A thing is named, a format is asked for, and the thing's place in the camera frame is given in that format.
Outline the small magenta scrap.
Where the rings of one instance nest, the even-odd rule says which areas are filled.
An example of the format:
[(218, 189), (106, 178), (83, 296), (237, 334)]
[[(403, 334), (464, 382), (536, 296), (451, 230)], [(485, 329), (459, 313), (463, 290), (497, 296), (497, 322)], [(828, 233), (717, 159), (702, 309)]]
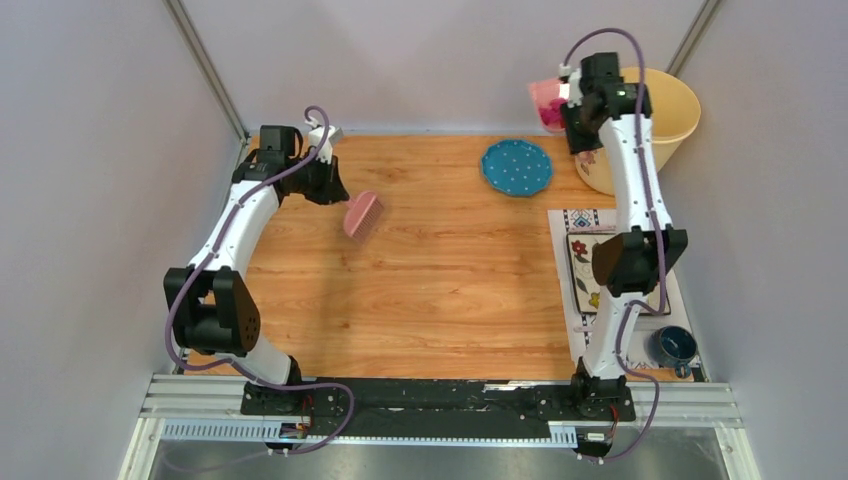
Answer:
[(563, 98), (551, 99), (546, 106), (539, 104), (537, 113), (543, 127), (549, 132), (560, 132), (565, 129), (565, 122), (561, 113), (561, 106), (565, 103)]

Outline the pink plastic dustpan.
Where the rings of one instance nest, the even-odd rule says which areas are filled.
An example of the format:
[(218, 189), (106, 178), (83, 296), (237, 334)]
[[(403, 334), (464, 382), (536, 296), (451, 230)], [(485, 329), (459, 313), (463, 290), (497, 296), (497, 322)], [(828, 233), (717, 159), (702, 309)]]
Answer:
[[(528, 93), (530, 95), (530, 98), (531, 98), (532, 103), (534, 105), (537, 117), (538, 117), (541, 124), (542, 124), (542, 122), (541, 122), (541, 120), (538, 116), (538, 113), (537, 113), (537, 106), (539, 104), (546, 106), (547, 103), (551, 99), (560, 98), (559, 97), (559, 86), (560, 86), (560, 81), (557, 78), (551, 78), (551, 79), (541, 80), (541, 81), (537, 81), (537, 82), (531, 82), (531, 83), (528, 84)], [(560, 132), (549, 132), (549, 131), (548, 132), (552, 133), (552, 134), (558, 134), (558, 133), (563, 133), (564, 131), (565, 131), (565, 129), (563, 131), (560, 131)]]

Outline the pink hand brush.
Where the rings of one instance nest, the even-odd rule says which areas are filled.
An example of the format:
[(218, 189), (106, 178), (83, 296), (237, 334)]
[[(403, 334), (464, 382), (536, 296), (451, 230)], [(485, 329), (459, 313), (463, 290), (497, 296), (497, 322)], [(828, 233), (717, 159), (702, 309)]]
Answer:
[(346, 202), (346, 207), (343, 219), (345, 234), (358, 243), (366, 242), (384, 211), (377, 193), (360, 192)]

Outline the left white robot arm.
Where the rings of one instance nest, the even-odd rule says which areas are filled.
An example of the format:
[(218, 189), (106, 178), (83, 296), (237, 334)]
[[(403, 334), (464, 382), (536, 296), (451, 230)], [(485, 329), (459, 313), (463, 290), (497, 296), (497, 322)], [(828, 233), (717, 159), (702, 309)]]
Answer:
[(333, 147), (336, 126), (313, 124), (306, 136), (290, 126), (264, 126), (258, 148), (231, 177), (226, 206), (185, 267), (163, 279), (168, 305), (165, 345), (185, 371), (229, 364), (268, 387), (267, 401), (291, 415), (304, 405), (297, 362), (262, 333), (259, 308), (246, 285), (258, 240), (284, 198), (299, 194), (318, 205), (345, 202)]

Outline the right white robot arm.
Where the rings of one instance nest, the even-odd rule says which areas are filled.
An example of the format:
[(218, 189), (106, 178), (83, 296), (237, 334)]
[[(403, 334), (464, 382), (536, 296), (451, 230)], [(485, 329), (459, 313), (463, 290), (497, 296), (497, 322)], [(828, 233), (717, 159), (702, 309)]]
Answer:
[(602, 149), (617, 204), (616, 233), (592, 255), (600, 305), (590, 344), (572, 376), (570, 405), (586, 419), (621, 414), (630, 397), (627, 348), (648, 296), (664, 292), (668, 270), (688, 245), (664, 206), (653, 156), (652, 108), (642, 81), (626, 82), (612, 52), (584, 58), (561, 74), (569, 97), (561, 112), (572, 155)]

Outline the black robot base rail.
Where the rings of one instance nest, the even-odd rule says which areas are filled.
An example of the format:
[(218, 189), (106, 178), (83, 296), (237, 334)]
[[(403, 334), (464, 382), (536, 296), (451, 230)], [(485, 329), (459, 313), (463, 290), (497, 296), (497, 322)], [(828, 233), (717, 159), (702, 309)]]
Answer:
[(630, 389), (591, 394), (567, 382), (333, 378), (297, 391), (245, 384), (240, 412), (291, 417), (314, 437), (524, 441), (549, 437), (554, 422), (598, 422), (606, 431), (636, 419)]

